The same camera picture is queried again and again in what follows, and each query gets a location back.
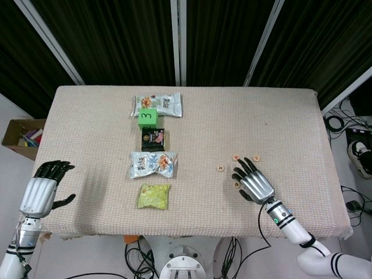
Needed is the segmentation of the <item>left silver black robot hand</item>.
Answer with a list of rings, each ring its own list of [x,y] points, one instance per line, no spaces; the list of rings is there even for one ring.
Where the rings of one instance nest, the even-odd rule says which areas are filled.
[[[76,194],[56,201],[58,186],[65,174],[75,166],[68,161],[49,161],[43,163],[29,180],[20,204],[22,215],[34,219],[42,219],[55,210],[71,203]]]

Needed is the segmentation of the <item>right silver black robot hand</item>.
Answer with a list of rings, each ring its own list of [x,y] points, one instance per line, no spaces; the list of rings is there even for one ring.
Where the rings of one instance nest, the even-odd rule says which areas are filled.
[[[232,179],[237,181],[241,189],[241,195],[247,200],[259,205],[264,204],[274,198],[275,190],[267,178],[253,164],[253,162],[244,157],[238,159],[240,167],[233,169]]]

